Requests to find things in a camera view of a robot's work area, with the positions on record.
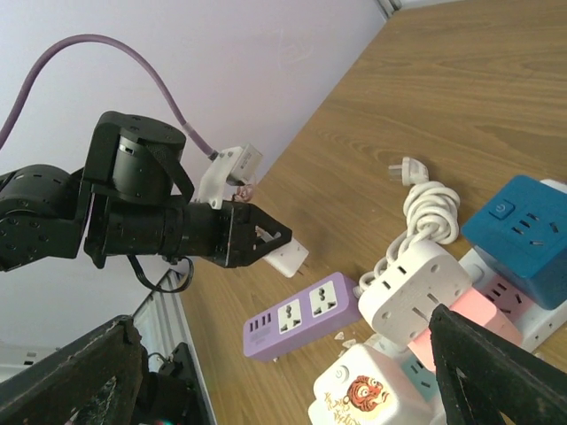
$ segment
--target socket hole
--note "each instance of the socket hole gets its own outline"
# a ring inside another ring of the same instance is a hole
[[[421,317],[425,321],[429,321],[429,319],[427,319],[427,316],[425,314],[423,314],[423,312],[420,309],[418,309],[417,307],[412,308],[411,311],[414,312],[415,314],[417,314],[419,317]]]
[[[433,294],[427,294],[427,298],[433,301],[435,304],[439,304],[439,300],[436,299]]]

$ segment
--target pink object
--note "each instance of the pink object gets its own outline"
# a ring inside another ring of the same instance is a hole
[[[490,330],[494,334],[510,341],[512,344],[522,343],[522,334],[514,324],[480,292],[470,289],[457,299],[450,310],[462,314],[470,321]],[[435,373],[433,350],[431,348],[431,332],[426,329],[408,344],[409,349],[425,367]]]

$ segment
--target blue button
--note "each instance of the blue button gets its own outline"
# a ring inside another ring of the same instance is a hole
[[[493,216],[496,217],[498,220],[504,220],[508,217],[516,208],[513,204],[508,201],[500,200],[495,201],[491,204],[490,210],[488,212]]]

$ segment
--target wood grain surface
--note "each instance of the wood grain surface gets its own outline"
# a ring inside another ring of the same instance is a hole
[[[567,181],[567,2],[475,0],[399,12],[259,185],[254,203],[311,251],[292,279],[267,263],[198,262],[185,312],[220,424],[307,423],[327,336],[267,364],[243,355],[246,319],[341,271],[370,270],[405,229],[388,165],[421,159],[462,198],[461,223],[511,177]],[[469,245],[447,247],[460,258]],[[344,329],[362,342],[370,328]],[[540,349],[567,370],[567,329]]]

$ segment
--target coiled white cord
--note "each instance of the coiled white cord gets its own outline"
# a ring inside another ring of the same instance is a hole
[[[443,183],[417,183],[403,205],[408,229],[390,244],[386,256],[376,263],[374,269],[362,275],[359,286],[354,289],[356,297],[359,298],[413,243],[424,239],[443,245],[454,242],[459,235],[457,209],[460,204],[457,192]]]

